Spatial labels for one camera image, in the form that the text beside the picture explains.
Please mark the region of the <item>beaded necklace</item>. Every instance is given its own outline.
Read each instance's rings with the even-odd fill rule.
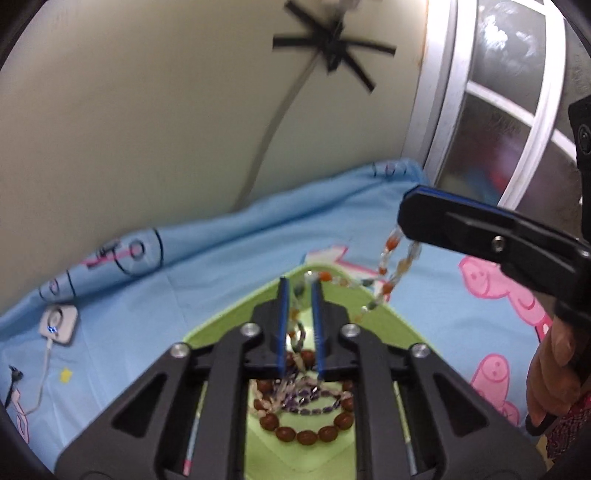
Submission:
[[[384,245],[378,265],[378,277],[364,278],[360,281],[349,280],[344,277],[332,275],[330,272],[308,271],[304,275],[304,282],[294,286],[294,298],[290,309],[288,321],[288,336],[292,352],[286,353],[287,374],[278,380],[253,380],[251,391],[254,396],[252,407],[249,412],[259,418],[259,423],[264,430],[275,432],[277,438],[282,442],[297,441],[302,445],[313,445],[319,439],[322,442],[334,441],[340,431],[348,430],[354,422],[353,416],[353,382],[347,380],[342,383],[342,390],[327,387],[320,379],[308,375],[316,366],[316,354],[312,350],[304,349],[306,339],[306,328],[300,321],[301,299],[304,296],[307,286],[321,281],[331,282],[341,287],[371,287],[377,280],[382,280],[382,288],[374,293],[373,299],[361,308],[361,311],[354,317],[353,322],[359,323],[369,312],[375,310],[380,304],[386,301],[387,296],[392,293],[402,277],[413,262],[419,257],[421,244],[412,242],[408,247],[408,254],[398,261],[396,270],[388,277],[388,263],[392,253],[399,246],[402,240],[402,230],[394,229]],[[323,408],[310,408],[321,398],[334,399],[333,404]],[[332,425],[327,425],[314,432],[302,430],[296,432],[291,427],[281,427],[279,415],[281,413],[298,414],[301,416],[319,416],[330,414],[341,409],[333,420]]]

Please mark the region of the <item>finger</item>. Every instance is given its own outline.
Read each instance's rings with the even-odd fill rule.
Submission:
[[[525,398],[527,401],[527,411],[530,414],[531,422],[534,424],[534,427],[538,427],[544,420],[546,412],[542,408],[542,405],[540,405],[540,402],[535,399],[529,382],[527,385]]]
[[[553,397],[544,383],[542,376],[542,367],[540,363],[540,355],[537,353],[530,365],[528,373],[528,386],[531,389],[531,394],[538,401],[544,411],[552,413],[561,417],[570,410],[570,404],[558,398]]]
[[[538,349],[541,376],[552,397],[572,405],[581,396],[580,381],[570,367],[561,367],[558,364],[552,351],[554,345],[552,341],[542,342]]]
[[[573,328],[555,317],[548,334],[551,338],[552,353],[556,362],[559,366],[565,367],[572,359],[576,347]]]

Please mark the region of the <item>yellow star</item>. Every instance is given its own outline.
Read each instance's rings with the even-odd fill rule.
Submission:
[[[62,383],[68,383],[71,378],[72,378],[72,371],[70,369],[68,369],[67,367],[64,368],[64,370],[62,370],[61,374],[60,374],[60,381]]]

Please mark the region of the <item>red fabric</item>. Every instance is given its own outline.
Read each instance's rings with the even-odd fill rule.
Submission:
[[[548,458],[556,461],[577,439],[579,430],[591,420],[591,392],[584,395],[546,435]]]

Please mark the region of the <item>green tray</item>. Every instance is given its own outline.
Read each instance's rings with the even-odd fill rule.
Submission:
[[[339,277],[347,274],[334,265],[302,265],[285,274],[291,282],[301,281],[308,270],[329,271]],[[208,320],[190,332],[184,339],[192,347],[197,348],[217,342],[228,330],[237,327],[251,318],[254,307],[277,295],[278,279],[259,288],[239,303],[230,306],[219,315]],[[349,316],[357,315],[361,307],[366,305],[373,296],[363,287],[343,288],[331,283],[323,284],[324,298],[347,308]],[[306,330],[312,328],[310,298],[304,296],[301,321]],[[388,305],[380,305],[367,314],[362,326],[375,332],[384,342],[401,348],[423,342],[415,332]],[[306,337],[306,348],[314,348],[312,332]],[[332,418],[327,415],[318,417],[300,417],[293,414],[281,416],[281,425],[296,430],[317,430],[330,424]],[[245,476],[248,480],[354,480],[355,479],[355,428],[341,432],[331,443],[317,442],[305,447],[297,442],[281,443],[275,434],[261,428],[258,419],[248,416],[246,432]]]

